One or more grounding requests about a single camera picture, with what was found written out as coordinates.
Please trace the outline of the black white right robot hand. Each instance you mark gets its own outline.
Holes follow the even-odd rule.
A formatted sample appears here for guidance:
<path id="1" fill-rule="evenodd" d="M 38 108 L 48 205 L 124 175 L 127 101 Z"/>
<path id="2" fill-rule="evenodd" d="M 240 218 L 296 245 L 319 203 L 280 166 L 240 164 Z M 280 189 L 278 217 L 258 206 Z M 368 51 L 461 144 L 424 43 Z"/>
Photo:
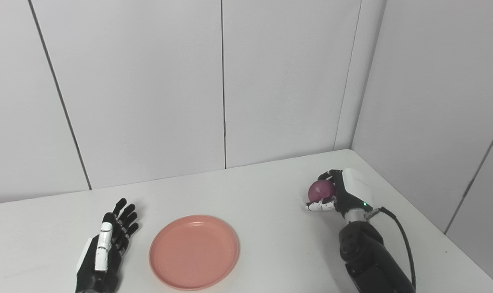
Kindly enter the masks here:
<path id="1" fill-rule="evenodd" d="M 330 169 L 308 189 L 305 208 L 313 212 L 338 212 L 344 219 L 361 221 L 374 210 L 371 188 L 364 175 L 353 168 Z"/>

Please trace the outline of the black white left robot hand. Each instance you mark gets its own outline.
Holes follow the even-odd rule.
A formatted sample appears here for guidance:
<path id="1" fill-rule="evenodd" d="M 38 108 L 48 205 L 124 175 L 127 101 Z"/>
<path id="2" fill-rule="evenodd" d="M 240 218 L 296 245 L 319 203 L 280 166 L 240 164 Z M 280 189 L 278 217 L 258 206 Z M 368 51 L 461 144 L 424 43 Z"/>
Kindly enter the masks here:
<path id="1" fill-rule="evenodd" d="M 107 212 L 97 235 L 85 243 L 76 271 L 76 293 L 115 293 L 131 236 L 137 232 L 135 204 L 121 198 Z"/>

